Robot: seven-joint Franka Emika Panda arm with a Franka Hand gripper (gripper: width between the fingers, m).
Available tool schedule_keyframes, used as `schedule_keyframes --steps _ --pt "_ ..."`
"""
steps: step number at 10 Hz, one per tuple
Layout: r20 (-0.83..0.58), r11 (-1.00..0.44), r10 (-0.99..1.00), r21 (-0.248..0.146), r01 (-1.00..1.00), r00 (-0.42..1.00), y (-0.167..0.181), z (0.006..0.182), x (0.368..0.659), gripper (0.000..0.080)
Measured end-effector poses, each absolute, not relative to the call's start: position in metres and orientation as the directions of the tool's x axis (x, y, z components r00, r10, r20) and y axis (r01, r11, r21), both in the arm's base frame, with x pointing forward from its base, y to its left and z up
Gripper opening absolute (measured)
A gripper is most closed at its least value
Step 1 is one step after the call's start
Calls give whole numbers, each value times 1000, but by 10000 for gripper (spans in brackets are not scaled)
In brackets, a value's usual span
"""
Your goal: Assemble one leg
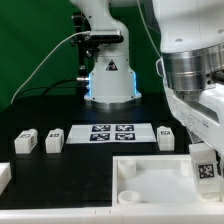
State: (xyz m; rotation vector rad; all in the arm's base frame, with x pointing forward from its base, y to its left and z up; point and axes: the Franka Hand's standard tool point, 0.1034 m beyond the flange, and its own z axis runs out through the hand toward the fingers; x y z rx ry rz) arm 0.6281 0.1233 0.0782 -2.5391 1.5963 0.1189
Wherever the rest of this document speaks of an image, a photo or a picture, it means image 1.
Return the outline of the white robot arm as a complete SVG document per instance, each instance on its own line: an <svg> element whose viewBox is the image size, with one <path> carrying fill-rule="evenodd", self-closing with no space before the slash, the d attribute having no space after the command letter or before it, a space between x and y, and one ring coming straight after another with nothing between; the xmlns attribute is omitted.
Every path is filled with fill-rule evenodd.
<svg viewBox="0 0 224 224"><path fill-rule="evenodd" d="M129 33L113 19L111 6L135 0L70 0L90 24L96 43L88 104L119 107L141 97L129 66ZM198 139L224 154L224 0L146 0L161 32L157 72L172 115Z"/></svg>

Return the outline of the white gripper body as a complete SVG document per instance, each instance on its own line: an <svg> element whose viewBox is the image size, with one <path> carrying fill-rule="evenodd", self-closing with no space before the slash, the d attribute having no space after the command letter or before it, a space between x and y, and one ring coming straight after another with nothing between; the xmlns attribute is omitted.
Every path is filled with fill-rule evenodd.
<svg viewBox="0 0 224 224"><path fill-rule="evenodd" d="M224 86L202 91L197 101L183 101L168 87L165 93L172 115L224 155Z"/></svg>

